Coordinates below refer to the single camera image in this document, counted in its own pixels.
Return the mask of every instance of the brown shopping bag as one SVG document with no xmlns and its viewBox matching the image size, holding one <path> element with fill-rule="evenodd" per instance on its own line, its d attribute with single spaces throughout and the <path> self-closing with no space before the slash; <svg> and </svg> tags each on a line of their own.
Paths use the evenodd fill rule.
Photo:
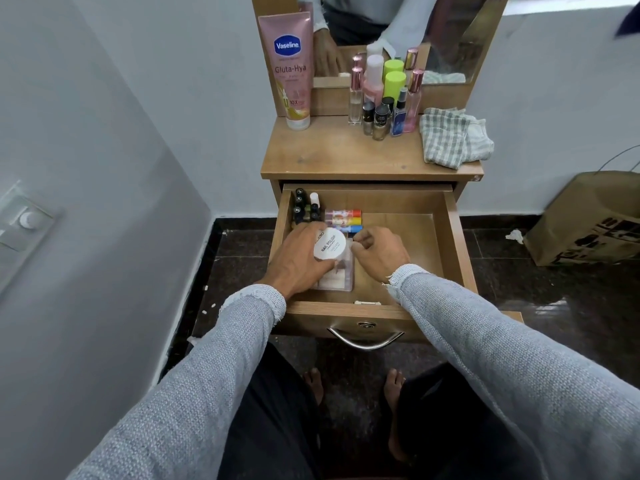
<svg viewBox="0 0 640 480">
<path fill-rule="evenodd" d="M 538 266 L 613 263 L 640 253 L 640 173 L 576 175 L 524 244 Z"/>
</svg>

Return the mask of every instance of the silver curved handle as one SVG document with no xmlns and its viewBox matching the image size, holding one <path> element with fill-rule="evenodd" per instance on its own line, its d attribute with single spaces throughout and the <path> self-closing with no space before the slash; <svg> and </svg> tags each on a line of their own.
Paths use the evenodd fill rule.
<svg viewBox="0 0 640 480">
<path fill-rule="evenodd" d="M 350 341 L 349 339 L 345 339 L 343 336 L 340 335 L 340 332 L 338 332 L 334 328 L 327 328 L 327 330 L 330 331 L 332 334 L 334 334 L 334 336 L 337 339 L 340 339 L 341 341 L 343 341 L 348 346 L 354 347 L 354 348 L 359 349 L 359 350 L 366 350 L 366 351 L 378 350 L 378 349 L 381 349 L 382 347 L 386 347 L 391 342 L 393 342 L 395 339 L 399 339 L 400 337 L 402 337 L 404 335 L 403 331 L 397 331 L 393 335 L 391 335 L 391 337 L 386 339 L 384 342 L 380 342 L 379 344 L 360 345 L 360 344 L 357 344 L 355 342 Z"/>
</svg>

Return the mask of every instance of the yellow cap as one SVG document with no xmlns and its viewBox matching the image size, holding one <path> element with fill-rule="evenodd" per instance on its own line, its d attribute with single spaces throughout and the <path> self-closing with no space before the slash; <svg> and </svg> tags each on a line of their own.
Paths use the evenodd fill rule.
<svg viewBox="0 0 640 480">
<path fill-rule="evenodd" d="M 404 72 L 404 62 L 400 59 L 391 59 L 385 62 L 385 68 L 382 71 L 382 80 L 385 80 L 385 77 L 389 72 L 395 71 Z"/>
<path fill-rule="evenodd" d="M 404 72 L 389 72 L 385 77 L 385 92 L 382 97 L 392 97 L 394 103 L 398 101 L 400 95 L 400 89 L 404 88 L 406 82 L 406 74 Z"/>
</svg>

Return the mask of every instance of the wall switch panel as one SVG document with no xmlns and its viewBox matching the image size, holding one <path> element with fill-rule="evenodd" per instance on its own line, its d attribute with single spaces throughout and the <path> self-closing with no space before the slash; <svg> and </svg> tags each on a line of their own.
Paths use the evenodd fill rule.
<svg viewBox="0 0 640 480">
<path fill-rule="evenodd" d="M 20 182 L 0 198 L 0 294 L 49 233 L 59 213 Z"/>
</svg>

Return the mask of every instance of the rose gold cap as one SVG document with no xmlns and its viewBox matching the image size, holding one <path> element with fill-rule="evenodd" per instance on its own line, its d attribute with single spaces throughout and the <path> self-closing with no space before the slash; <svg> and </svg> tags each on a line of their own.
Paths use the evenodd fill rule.
<svg viewBox="0 0 640 480">
<path fill-rule="evenodd" d="M 418 60 L 418 48 L 412 47 L 406 51 L 406 59 L 404 60 L 404 70 L 415 69 L 415 63 Z"/>
<path fill-rule="evenodd" d="M 424 76 L 424 71 L 422 69 L 413 69 L 411 74 L 411 87 L 409 88 L 409 92 L 416 93 L 420 90 L 420 86 L 422 85 L 422 76 Z"/>
<path fill-rule="evenodd" d="M 352 67 L 363 67 L 364 57 L 362 54 L 356 54 L 351 58 Z"/>
<path fill-rule="evenodd" d="M 362 67 L 354 67 L 351 69 L 351 90 L 359 91 L 362 89 Z"/>
</svg>

